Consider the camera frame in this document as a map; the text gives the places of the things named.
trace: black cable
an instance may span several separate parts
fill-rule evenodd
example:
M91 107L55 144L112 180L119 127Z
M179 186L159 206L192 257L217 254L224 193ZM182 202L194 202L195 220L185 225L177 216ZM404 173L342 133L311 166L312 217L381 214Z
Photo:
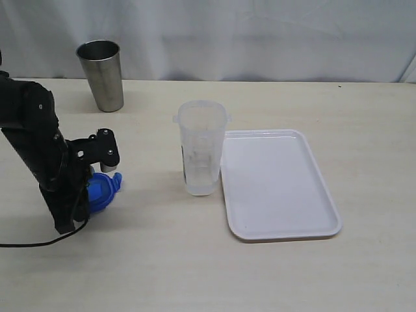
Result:
M77 200L75 201L74 208L78 205L79 198L81 197L82 190L78 194ZM84 223L81 224L77 229L73 230L72 232L65 234L61 237L58 237L56 239L50 240L49 242L34 242L31 244L0 244L0 248L31 248L31 247L43 247L43 246L49 246L56 242L61 241L62 239L67 239L68 237L71 237L72 235L78 233L80 230L85 228L86 224L88 223L88 218L84 220Z

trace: white curtain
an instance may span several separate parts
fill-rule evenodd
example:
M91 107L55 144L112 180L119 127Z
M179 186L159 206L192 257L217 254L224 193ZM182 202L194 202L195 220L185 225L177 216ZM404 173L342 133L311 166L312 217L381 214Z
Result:
M83 77L98 38L126 79L416 82L416 0L0 0L13 77Z

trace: white tray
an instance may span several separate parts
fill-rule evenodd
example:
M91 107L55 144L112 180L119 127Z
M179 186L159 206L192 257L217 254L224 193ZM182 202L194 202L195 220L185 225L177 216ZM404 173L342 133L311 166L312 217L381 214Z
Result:
M227 131L221 176L229 228L245 241L331 237L341 218L303 134Z

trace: blue object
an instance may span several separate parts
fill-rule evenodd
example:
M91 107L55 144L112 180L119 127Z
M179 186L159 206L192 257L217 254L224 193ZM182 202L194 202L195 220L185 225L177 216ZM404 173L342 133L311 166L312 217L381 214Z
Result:
M90 212L98 213L114 199L122 184L122 175L118 172L111 178L107 174L94 173L88 180L88 200Z

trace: tray rim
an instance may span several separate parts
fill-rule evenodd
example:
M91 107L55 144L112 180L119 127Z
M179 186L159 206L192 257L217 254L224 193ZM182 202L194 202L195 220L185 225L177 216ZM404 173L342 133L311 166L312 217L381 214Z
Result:
M223 166L224 166L224 158L221 158L221 163L220 163L220 173L221 173L221 180L222 180L222 188L224 191L224 200L226 203L226 213L227 213L227 223L229 226L229 229L231 230L232 234L234 234L238 239L242 240L242 241L248 241L248 242L253 242L253 241L286 241L286 240L305 240L305 239L327 239L330 237L335 236L336 234L338 234L340 232L340 230L343 228L343 221L341 218L341 215L338 212L337 206L332 198L332 195L330 193L330 190L325 182L325 179L319 169L318 163L313 155L312 149L309 146L309 142L307 141L307 138L305 137L305 135L303 133L301 133L298 130L295 129L291 129L291 128L283 128L283 129L254 129L254 130L229 130L226 131L225 133L225 137L224 137L224 143L226 140L232 140L233 138L249 138L249 136L247 135L255 135L255 134L266 134L266 133L270 133L270 134L279 134L279 133L296 133L297 136L299 136L299 138L301 140L303 140L306 150L307 150L307 156L311 159L313 168L315 170L315 172L317 173L322 188L325 191L325 195L329 200L330 206L332 208L332 211L335 215L335 219L336 219L336 225L329 230L326 231L306 231L305 233L289 233L289 232L284 232L284 231L280 231L280 232L275 232L276 235L273 235L273 237L270 237L270 235L263 235L262 237L259 237L258 235L247 235L247 233L243 233L241 232L233 223L233 220L231 218L231 208L230 208L230 202L229 202L229 198L226 196L226 192L228 187L228 184L226 183L227 179L224 179L224 176L226 177L226 174L224 175L224 171L223 171Z

